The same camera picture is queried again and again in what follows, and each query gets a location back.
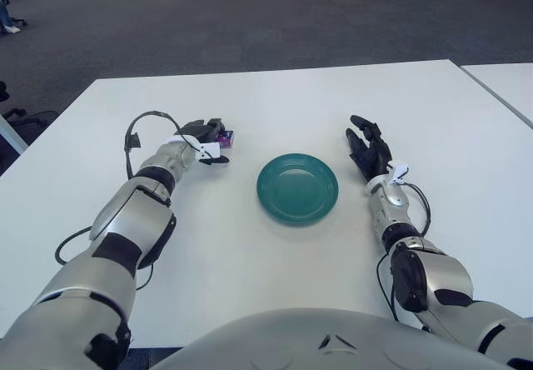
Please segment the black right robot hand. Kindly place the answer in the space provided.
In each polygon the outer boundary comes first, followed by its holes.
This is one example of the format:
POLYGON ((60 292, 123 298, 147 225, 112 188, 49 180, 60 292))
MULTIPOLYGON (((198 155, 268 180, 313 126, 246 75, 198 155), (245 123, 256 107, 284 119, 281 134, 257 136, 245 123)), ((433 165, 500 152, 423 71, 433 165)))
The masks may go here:
POLYGON ((346 130, 351 150, 349 157, 358 166, 362 176, 370 182, 377 176, 388 174, 387 166, 392 155, 381 137, 379 126, 357 115, 351 115, 350 121, 363 134, 361 138, 351 128, 346 130))

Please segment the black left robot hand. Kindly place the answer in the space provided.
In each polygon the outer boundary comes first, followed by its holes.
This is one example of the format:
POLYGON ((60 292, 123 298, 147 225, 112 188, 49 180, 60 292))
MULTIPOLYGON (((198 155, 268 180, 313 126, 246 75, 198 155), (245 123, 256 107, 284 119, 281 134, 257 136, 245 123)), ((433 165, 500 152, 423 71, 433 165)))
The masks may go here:
POLYGON ((230 159, 221 154, 232 146, 233 131, 226 130, 220 118, 188 122, 176 133, 179 141, 193 149, 195 159, 206 165, 227 164, 230 159))

